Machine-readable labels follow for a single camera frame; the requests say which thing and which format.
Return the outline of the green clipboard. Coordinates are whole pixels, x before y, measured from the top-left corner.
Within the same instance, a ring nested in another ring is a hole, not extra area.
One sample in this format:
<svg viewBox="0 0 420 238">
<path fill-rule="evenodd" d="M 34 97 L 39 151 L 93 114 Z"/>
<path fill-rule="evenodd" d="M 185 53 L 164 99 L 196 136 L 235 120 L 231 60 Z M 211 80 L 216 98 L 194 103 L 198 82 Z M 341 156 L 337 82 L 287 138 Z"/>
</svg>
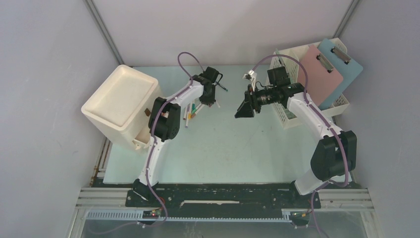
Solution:
<svg viewBox="0 0 420 238">
<path fill-rule="evenodd" d="M 275 49 L 275 53 L 277 54 L 277 55 L 279 55 L 280 54 L 280 52 L 279 52 L 279 50 L 276 48 Z M 278 57 L 278 61 L 279 61 L 279 64 L 281 65 L 281 66 L 285 66 L 285 63 L 284 63 L 284 60 L 283 60 L 283 58 L 282 57 Z"/>
</svg>

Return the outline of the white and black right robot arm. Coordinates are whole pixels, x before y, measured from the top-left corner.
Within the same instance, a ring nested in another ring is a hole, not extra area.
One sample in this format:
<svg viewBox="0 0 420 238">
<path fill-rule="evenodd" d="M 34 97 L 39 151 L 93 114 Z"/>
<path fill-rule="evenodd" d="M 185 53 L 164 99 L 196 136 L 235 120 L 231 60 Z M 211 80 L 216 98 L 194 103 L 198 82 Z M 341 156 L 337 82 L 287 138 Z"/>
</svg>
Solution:
<svg viewBox="0 0 420 238">
<path fill-rule="evenodd" d="M 285 67 L 268 70 L 270 84 L 262 90 L 256 84 L 256 72 L 250 70 L 244 79 L 251 83 L 244 93 L 244 101 L 235 118 L 252 118 L 261 107 L 273 103 L 285 106 L 312 133 L 318 141 L 310 161 L 310 169 L 292 184 L 288 201 L 294 207 L 303 206 L 308 194 L 330 182 L 335 176 L 344 176 L 348 183 L 349 172 L 356 167 L 357 137 L 352 131 L 343 131 L 328 120 L 304 92 L 301 83 L 291 83 Z"/>
</svg>

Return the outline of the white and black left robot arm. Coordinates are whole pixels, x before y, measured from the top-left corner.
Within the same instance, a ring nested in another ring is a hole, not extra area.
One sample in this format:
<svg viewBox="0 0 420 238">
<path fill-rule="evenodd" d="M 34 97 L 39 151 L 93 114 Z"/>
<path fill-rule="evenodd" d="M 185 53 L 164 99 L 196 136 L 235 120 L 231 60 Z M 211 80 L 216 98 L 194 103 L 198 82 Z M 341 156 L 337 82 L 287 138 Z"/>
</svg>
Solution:
<svg viewBox="0 0 420 238">
<path fill-rule="evenodd" d="M 199 75 L 190 78 L 185 87 L 167 97 L 157 97 L 154 101 L 148 127 L 150 147 L 141 174 L 133 182 L 133 191 L 144 206 L 152 206 L 157 199 L 153 186 L 159 180 L 159 159 L 166 143 L 173 140 L 179 132 L 181 112 L 195 99 L 202 106 L 212 106 L 215 102 L 215 83 L 220 72 L 207 67 Z"/>
</svg>

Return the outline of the pink clipboard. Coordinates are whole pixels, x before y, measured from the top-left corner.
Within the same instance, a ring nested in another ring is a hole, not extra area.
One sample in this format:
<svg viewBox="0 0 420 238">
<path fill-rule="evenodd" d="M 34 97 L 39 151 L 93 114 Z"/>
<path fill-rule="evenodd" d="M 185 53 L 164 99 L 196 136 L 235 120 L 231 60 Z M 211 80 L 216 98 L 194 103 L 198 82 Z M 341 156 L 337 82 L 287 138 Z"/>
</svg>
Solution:
<svg viewBox="0 0 420 238">
<path fill-rule="evenodd" d="M 308 46 L 300 63 L 305 70 L 299 68 L 297 82 L 307 88 L 307 93 L 319 107 L 342 82 L 343 77 L 314 45 Z"/>
</svg>

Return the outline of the white drawer cabinet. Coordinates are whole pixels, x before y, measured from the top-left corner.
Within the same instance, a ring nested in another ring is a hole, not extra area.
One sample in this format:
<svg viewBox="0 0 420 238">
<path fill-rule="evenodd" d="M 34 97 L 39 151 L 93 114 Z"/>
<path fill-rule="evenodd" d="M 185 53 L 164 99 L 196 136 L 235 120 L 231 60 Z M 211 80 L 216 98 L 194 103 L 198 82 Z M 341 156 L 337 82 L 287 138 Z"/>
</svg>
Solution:
<svg viewBox="0 0 420 238">
<path fill-rule="evenodd" d="M 148 123 L 154 101 L 162 96 L 156 78 L 122 64 L 81 111 L 113 144 L 141 151 L 149 144 Z"/>
</svg>

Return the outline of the blue clipboard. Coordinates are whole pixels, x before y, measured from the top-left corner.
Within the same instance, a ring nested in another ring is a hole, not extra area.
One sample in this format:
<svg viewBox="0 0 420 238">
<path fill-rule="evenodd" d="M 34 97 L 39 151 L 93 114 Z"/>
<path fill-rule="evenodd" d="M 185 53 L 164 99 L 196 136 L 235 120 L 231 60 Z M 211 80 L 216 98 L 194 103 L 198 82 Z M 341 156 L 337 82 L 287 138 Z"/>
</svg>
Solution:
<svg viewBox="0 0 420 238">
<path fill-rule="evenodd" d="M 318 50 L 329 60 L 343 77 L 342 82 L 319 106 L 321 110 L 328 109 L 343 93 L 343 91 L 359 76 L 363 67 L 350 55 L 341 44 L 336 44 L 329 39 L 323 39 Z"/>
</svg>

